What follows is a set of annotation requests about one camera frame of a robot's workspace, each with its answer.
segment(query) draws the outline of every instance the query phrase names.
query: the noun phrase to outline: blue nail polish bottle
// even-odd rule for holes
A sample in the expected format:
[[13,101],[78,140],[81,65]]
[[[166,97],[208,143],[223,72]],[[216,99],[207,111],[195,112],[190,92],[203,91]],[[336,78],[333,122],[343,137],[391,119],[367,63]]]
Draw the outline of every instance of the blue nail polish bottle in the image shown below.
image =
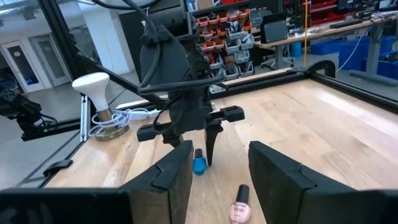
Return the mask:
[[195,150],[195,158],[193,159],[193,172],[196,175],[203,175],[206,169],[206,159],[203,158],[201,149]]

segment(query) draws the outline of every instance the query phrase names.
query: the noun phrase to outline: desk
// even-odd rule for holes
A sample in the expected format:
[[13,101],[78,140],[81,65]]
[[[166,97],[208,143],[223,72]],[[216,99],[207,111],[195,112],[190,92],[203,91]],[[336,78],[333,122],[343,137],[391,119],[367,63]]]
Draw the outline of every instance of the desk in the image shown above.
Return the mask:
[[[245,79],[267,76],[253,75]],[[238,105],[246,119],[223,123],[213,165],[193,176],[187,224],[229,223],[228,209],[239,184],[251,188],[249,223],[265,223],[248,170],[248,146],[258,140],[356,189],[398,188],[398,116],[312,80],[242,93],[213,101]],[[109,142],[93,138],[46,187],[118,187],[170,152],[162,138],[138,142],[136,130]],[[184,134],[205,148],[203,131]]]
[[[318,30],[319,27],[312,27],[307,32],[307,40],[319,39],[320,37],[331,36],[336,34],[342,34],[345,32],[349,32],[352,30],[362,29],[371,25],[374,25],[374,28],[371,31],[371,44],[369,45],[369,53],[368,53],[368,64],[366,67],[366,72],[359,72],[359,71],[352,71],[353,75],[356,75],[360,78],[365,78],[368,80],[372,80],[374,82],[379,82],[387,85],[396,85],[398,84],[397,81],[393,81],[390,78],[381,77],[376,75],[377,73],[377,65],[379,61],[379,53],[380,53],[380,43],[377,43],[373,40],[379,40],[382,37],[382,19],[372,19],[371,21],[363,21],[360,24],[355,24],[352,26],[342,27],[338,29],[325,29],[321,32],[311,33],[313,30]],[[262,44],[259,41],[255,42],[254,45],[261,49],[268,49],[270,47],[275,47],[275,64],[276,69],[280,69],[283,67],[283,60],[282,60],[282,46],[293,44],[296,42],[304,41],[305,36],[304,34],[299,36],[291,36],[285,40],[280,40],[273,43]]]

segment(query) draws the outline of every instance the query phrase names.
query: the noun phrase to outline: door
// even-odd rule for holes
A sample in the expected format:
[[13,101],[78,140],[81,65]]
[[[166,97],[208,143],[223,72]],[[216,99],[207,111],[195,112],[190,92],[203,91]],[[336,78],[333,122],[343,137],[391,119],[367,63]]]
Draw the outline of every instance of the door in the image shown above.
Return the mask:
[[15,41],[3,44],[1,47],[4,50],[5,57],[9,59],[10,66],[24,91],[30,93],[44,90],[44,85],[36,74],[34,66],[21,42]]
[[30,41],[53,86],[70,82],[70,76],[50,34],[32,37]]

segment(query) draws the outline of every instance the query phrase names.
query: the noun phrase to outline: nail polish bottle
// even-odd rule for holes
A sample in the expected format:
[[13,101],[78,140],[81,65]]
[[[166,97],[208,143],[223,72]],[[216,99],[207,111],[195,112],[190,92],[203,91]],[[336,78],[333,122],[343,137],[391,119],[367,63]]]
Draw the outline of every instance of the nail polish bottle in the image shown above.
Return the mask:
[[206,159],[203,158],[201,149],[195,150],[195,158],[193,159],[193,172],[196,175],[203,175],[206,169]]
[[250,188],[247,185],[240,185],[236,201],[232,203],[229,218],[232,224],[246,223],[250,218],[251,208],[248,205]]

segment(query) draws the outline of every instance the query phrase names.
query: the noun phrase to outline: black bottle cap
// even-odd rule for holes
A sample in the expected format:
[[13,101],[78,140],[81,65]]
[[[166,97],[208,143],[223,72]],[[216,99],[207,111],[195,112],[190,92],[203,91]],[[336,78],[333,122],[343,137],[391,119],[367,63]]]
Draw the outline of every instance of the black bottle cap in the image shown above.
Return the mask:
[[203,157],[201,149],[195,149],[195,159]]
[[239,186],[239,190],[238,190],[238,194],[236,196],[236,202],[242,202],[245,204],[248,204],[249,202],[249,191],[250,188],[247,185],[240,185]]

